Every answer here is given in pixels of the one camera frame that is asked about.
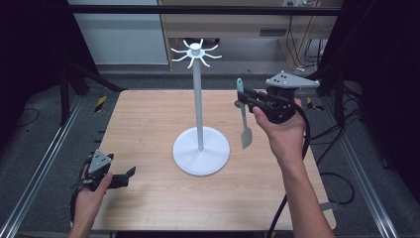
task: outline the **black curtain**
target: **black curtain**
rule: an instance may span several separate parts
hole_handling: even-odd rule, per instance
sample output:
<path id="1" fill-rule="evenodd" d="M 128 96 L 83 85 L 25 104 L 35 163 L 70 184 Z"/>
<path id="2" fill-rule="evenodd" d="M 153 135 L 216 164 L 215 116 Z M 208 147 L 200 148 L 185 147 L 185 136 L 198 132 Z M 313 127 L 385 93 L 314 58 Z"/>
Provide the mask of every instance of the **black curtain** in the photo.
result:
<path id="1" fill-rule="evenodd" d="M 420 202 L 419 6 L 415 0 L 346 1 L 367 14 L 338 18 L 311 77 L 322 78 L 321 95 L 335 87 L 338 71 L 362 86 L 361 107 L 378 147 Z"/>
<path id="2" fill-rule="evenodd" d="M 59 84 L 65 65 L 77 63 L 98 73 L 71 13 L 45 12 L 65 0 L 4 0 L 0 8 L 0 147 L 34 93 Z M 71 83 L 82 84 L 73 75 Z"/>

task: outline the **cabinet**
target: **cabinet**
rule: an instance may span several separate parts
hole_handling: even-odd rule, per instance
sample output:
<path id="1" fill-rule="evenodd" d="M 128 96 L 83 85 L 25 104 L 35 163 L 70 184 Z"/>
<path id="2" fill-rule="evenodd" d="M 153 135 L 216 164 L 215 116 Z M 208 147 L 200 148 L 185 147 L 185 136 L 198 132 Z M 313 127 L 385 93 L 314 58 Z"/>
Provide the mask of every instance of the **cabinet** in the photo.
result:
<path id="1" fill-rule="evenodd" d="M 156 0 L 68 0 L 69 4 L 157 5 Z M 167 64 L 158 14 L 74 14 L 95 63 Z"/>
<path id="2" fill-rule="evenodd" d="M 264 6 L 280 7 L 283 0 L 159 0 L 160 5 L 194 6 Z M 305 7 L 337 7 L 343 0 L 314 0 Z M 286 38 L 289 30 L 289 16 L 243 16 L 243 15 L 168 15 L 162 14 L 162 25 L 167 45 L 178 38 L 278 38 L 286 61 L 293 68 L 292 58 L 296 53 L 301 57 L 308 39 L 328 39 L 336 17 L 294 16 L 292 34 L 296 51 L 294 55 L 287 50 L 286 44 L 293 47 L 291 39 Z"/>

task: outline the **forearm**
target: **forearm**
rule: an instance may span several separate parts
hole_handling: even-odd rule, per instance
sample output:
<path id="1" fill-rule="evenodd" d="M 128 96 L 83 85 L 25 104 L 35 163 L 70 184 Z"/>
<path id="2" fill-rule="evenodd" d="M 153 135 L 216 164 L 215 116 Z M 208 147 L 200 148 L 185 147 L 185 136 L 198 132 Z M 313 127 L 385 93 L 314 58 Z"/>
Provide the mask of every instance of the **forearm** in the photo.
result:
<path id="1" fill-rule="evenodd" d="M 294 237 L 335 237 L 319 206 L 302 159 L 293 161 L 293 165 L 283 165 L 281 169 Z"/>

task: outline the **hand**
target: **hand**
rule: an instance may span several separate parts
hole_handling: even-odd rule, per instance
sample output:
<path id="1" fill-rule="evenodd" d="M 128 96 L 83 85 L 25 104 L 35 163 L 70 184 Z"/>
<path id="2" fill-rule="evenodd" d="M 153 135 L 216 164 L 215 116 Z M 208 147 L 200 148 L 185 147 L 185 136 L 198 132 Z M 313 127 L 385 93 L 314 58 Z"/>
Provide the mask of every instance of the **hand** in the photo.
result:
<path id="1" fill-rule="evenodd" d="M 299 99 L 295 99 L 297 105 L 301 106 Z M 277 158 L 278 164 L 284 168 L 293 163 L 296 158 L 302 160 L 303 136 L 305 132 L 305 121 L 296 112 L 288 121 L 273 124 L 266 118 L 265 114 L 254 107 L 253 112 L 257 123 L 266 132 L 269 145 Z"/>
<path id="2" fill-rule="evenodd" d="M 88 166 L 89 165 L 86 165 L 83 169 L 83 179 Z M 99 186 L 95 191 L 91 191 L 89 188 L 84 187 L 78 193 L 75 204 L 73 227 L 69 237 L 88 237 L 111 180 L 112 173 L 108 173 L 99 183 Z"/>

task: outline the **wooden tabletop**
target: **wooden tabletop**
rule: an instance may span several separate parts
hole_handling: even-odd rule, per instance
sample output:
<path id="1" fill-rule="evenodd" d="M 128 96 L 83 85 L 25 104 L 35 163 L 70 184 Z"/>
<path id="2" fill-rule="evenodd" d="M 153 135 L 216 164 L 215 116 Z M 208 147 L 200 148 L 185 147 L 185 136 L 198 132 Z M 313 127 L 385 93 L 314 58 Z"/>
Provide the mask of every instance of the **wooden tabletop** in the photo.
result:
<path id="1" fill-rule="evenodd" d="M 128 187 L 109 189 L 96 217 L 96 230 L 268 230 L 284 197 L 281 170 L 265 132 L 247 113 L 252 144 L 242 149 L 236 91 L 202 91 L 203 124 L 223 133 L 230 158 L 216 174 L 199 178 L 175 163 L 172 146 L 196 126 L 192 90 L 127 90 L 117 101 L 100 151 L 114 154 L 110 171 L 137 167 Z M 328 198 L 312 152 L 305 166 L 320 203 Z M 324 211 L 332 228 L 331 210 Z M 291 230 L 286 206 L 276 230 Z"/>

